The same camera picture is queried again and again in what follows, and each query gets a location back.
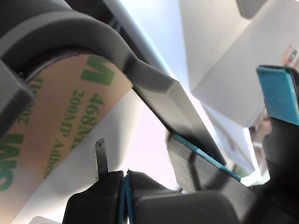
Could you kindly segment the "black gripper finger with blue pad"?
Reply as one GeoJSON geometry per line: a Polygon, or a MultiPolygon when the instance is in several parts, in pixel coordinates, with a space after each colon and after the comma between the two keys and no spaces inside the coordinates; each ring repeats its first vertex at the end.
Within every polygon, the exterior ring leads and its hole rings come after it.
{"type": "Polygon", "coordinates": [[[177,183],[188,193],[215,190],[223,194],[252,194],[241,179],[202,150],[177,134],[168,139],[167,149],[177,183]]]}
{"type": "Polygon", "coordinates": [[[271,180],[294,187],[299,183],[299,73],[270,65],[256,72],[271,123],[262,141],[271,180]]]}
{"type": "Polygon", "coordinates": [[[142,172],[128,170],[124,177],[127,215],[131,224],[135,223],[134,206],[143,198],[149,196],[164,196],[180,194],[179,191],[166,188],[142,172]]]}

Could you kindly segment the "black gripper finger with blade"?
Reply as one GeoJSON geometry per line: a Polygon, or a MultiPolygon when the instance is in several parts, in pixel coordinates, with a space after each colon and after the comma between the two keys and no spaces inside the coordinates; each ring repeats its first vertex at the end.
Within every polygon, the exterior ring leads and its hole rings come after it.
{"type": "Polygon", "coordinates": [[[108,171],[104,139],[95,144],[96,182],[72,195],[66,205],[64,224],[115,224],[119,218],[123,171],[108,171]]]}

